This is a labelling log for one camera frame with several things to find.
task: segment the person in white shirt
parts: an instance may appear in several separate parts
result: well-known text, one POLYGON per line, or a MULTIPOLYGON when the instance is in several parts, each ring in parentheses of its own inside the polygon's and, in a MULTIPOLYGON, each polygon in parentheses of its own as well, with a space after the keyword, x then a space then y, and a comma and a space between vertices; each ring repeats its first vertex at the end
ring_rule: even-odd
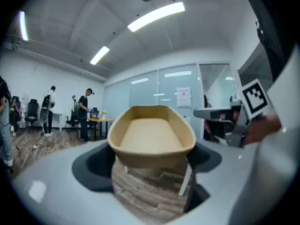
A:
POLYGON ((57 95, 55 93, 55 86, 52 86, 51 89, 49 91, 47 91, 45 93, 45 97, 50 95, 50 108, 49 108, 49 112, 48 112, 48 130, 47 130, 47 122, 45 122, 43 124, 44 127, 44 133, 46 137, 50 137, 53 135, 53 133, 51 132, 52 130, 52 116, 53 113, 55 112, 56 109, 56 99, 57 99, 57 95))

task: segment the white ceiling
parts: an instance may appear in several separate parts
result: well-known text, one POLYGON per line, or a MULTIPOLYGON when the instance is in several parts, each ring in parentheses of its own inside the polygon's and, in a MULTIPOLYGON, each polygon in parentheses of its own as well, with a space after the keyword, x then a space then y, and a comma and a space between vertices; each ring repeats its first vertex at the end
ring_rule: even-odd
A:
MULTIPOLYGON (((231 46, 247 0, 29 0, 24 5, 29 42, 19 48, 109 78, 164 53, 205 46, 231 46), (148 12, 182 1, 186 11, 155 21, 135 33, 127 26, 148 12), (110 52, 90 60, 106 45, 110 52)), ((19 36, 17 22, 8 32, 19 36)))

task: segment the ceiling light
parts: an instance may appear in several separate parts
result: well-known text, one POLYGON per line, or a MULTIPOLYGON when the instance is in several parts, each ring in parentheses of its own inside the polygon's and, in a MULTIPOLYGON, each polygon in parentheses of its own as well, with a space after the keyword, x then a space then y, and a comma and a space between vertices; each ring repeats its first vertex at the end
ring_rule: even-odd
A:
POLYGON ((184 75, 191 75, 192 71, 184 71, 184 72, 177 72, 177 73, 167 73, 165 77, 176 77, 176 76, 184 76, 184 75))
POLYGON ((25 25, 25 13, 23 11, 20 12, 20 25, 21 25, 22 38, 23 40, 28 41, 26 25, 25 25))
POLYGON ((156 9, 141 18, 135 20, 132 24, 128 25, 128 28, 132 31, 135 32, 141 27, 147 25, 148 23, 151 23, 157 19, 160 19, 162 17, 174 14, 174 13, 179 13, 179 12, 184 12, 185 8, 182 2, 177 2, 173 3, 171 5, 161 7, 159 9, 156 9))
POLYGON ((131 84, 142 83, 142 82, 146 82, 146 81, 149 81, 149 79, 148 78, 142 78, 142 79, 139 79, 139 80, 132 81, 131 84))
POLYGON ((99 60, 109 52, 109 48, 104 46, 100 49, 100 51, 96 54, 96 56, 90 61, 91 64, 96 65, 99 60))

